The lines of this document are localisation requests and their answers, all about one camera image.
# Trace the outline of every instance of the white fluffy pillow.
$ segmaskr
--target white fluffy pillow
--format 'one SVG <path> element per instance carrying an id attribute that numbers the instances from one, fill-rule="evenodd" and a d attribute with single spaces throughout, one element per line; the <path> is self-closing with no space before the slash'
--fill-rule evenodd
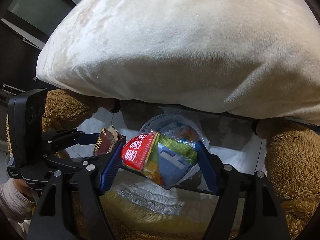
<path id="1" fill-rule="evenodd" d="M 319 48 L 304 0 L 83 0 L 36 75 L 85 95 L 320 124 Z"/>

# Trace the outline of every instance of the wall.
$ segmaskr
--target wall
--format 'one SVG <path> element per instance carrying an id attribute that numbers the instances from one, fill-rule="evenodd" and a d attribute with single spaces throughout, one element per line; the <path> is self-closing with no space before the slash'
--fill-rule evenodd
<path id="1" fill-rule="evenodd" d="M 64 0 L 13 0 L 8 10 L 50 36 L 72 8 Z"/>
<path id="2" fill-rule="evenodd" d="M 7 165 L 6 165 L 7 155 L 5 152 L 0 151 L 0 184 L 5 183 L 8 179 Z"/>
<path id="3" fill-rule="evenodd" d="M 55 89 L 39 79 L 34 80 L 40 50 L 23 42 L 22 37 L 1 21 L 0 51 L 0 85 L 4 83 L 23 91 L 38 88 Z"/>
<path id="4" fill-rule="evenodd" d="M 7 141 L 7 133 L 5 131 L 5 120 L 7 117 L 7 112 L 7 108 L 0 106 L 0 141 Z"/>

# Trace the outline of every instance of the colorful packaging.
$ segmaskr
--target colorful packaging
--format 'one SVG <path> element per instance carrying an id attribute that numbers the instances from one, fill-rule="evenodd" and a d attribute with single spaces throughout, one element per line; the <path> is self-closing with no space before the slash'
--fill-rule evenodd
<path id="1" fill-rule="evenodd" d="M 127 167 L 170 189 L 197 163 L 197 153 L 183 143 L 151 131 L 131 139 L 122 150 Z"/>

